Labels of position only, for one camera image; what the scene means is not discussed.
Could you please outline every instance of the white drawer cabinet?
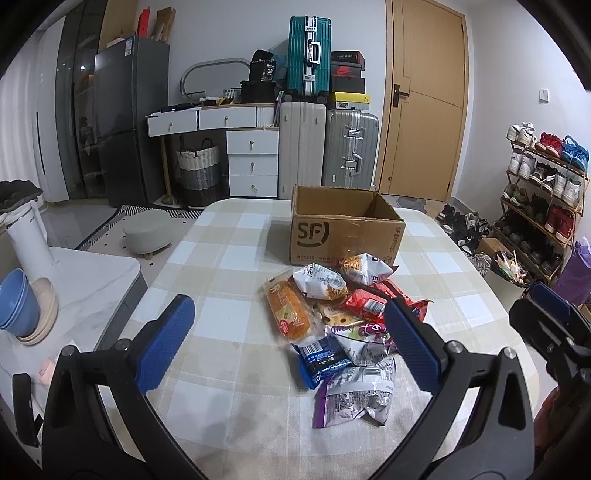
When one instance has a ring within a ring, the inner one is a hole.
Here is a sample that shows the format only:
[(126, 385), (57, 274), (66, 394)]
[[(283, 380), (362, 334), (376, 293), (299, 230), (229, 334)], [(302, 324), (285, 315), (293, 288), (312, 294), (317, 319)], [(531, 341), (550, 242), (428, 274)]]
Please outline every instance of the white drawer cabinet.
[(277, 175), (230, 175), (233, 197), (277, 197)]
[(278, 130), (233, 130), (226, 134), (228, 154), (275, 154), (278, 152)]
[(199, 112), (199, 130), (255, 126), (256, 106), (203, 108)]
[(228, 155), (230, 175), (275, 175), (278, 174), (277, 155)]
[(148, 135), (151, 137), (195, 132), (198, 129), (197, 111), (192, 109), (148, 117)]

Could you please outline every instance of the blue bowl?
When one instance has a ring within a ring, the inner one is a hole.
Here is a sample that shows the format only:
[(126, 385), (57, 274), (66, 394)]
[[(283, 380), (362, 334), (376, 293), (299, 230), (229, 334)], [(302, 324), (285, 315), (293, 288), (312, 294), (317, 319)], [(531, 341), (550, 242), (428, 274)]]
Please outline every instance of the blue bowl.
[(22, 301), (25, 284), (28, 284), (25, 272), (15, 268), (0, 285), (0, 328), (10, 321), (19, 302)]
[(25, 291), (17, 309), (14, 311), (14, 314), (8, 323), (0, 327), (0, 329), (6, 330), (15, 336), (26, 337), (32, 334), (37, 327), (40, 314), (41, 309), (37, 297), (27, 281)]

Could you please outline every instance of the checkered tablecloth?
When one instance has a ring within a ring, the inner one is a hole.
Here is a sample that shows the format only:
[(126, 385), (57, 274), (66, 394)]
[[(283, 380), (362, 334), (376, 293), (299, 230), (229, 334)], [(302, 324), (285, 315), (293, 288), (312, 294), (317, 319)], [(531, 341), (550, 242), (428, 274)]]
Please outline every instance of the checkered tablecloth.
[[(414, 210), (397, 212), (407, 227), (392, 279), (412, 299), (434, 301), (426, 322), (444, 340), (459, 340), (474, 352), (515, 348), (535, 404), (534, 364), (485, 281), (434, 220)], [(315, 392), (303, 385), (296, 355), (280, 336), (261, 288), (288, 268), (289, 241), (288, 201), (229, 199), (209, 206), (121, 335), (133, 338), (177, 293), (195, 301), (194, 326), (148, 398), (212, 480), (368, 478), (430, 399), (397, 356), (385, 427), (355, 420), (312, 428)], [(474, 399), (470, 392), (440, 454), (454, 448)]]

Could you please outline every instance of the silver suitcase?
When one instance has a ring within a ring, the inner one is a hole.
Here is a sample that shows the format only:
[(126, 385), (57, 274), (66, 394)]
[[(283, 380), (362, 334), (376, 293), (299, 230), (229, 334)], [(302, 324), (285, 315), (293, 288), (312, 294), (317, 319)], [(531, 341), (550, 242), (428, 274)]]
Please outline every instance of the silver suitcase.
[(326, 107), (284, 102), (279, 118), (278, 197), (291, 200), (294, 185), (319, 187), (326, 132)]
[(378, 117), (358, 110), (329, 110), (322, 185), (371, 188), (378, 149)]

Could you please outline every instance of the white wall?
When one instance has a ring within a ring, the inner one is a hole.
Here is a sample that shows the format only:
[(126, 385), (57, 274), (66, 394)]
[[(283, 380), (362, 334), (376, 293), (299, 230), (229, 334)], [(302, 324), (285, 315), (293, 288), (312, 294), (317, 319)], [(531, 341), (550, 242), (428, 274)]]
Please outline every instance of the white wall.
[[(494, 0), (468, 11), (475, 90), (466, 161), (455, 196), (494, 220), (502, 213), (499, 197), (507, 184), (511, 146), (505, 136), (509, 125), (531, 121), (538, 136), (543, 131), (561, 138), (571, 135), (589, 148), (591, 93), (583, 89), (546, 31), (517, 1)], [(538, 100), (542, 88), (550, 90), (547, 105)], [(589, 235), (590, 227), (588, 213), (577, 237)]]
[(192, 64), (242, 57), (256, 49), (276, 47), (289, 37), (290, 17), (315, 15), (331, 19), (332, 50), (359, 50), (365, 58), (365, 88), (371, 113), (380, 122), (386, 76), (386, 7), (384, 0), (139, 0), (137, 15), (177, 10), (170, 45), (169, 101), (181, 102), (178, 83)]

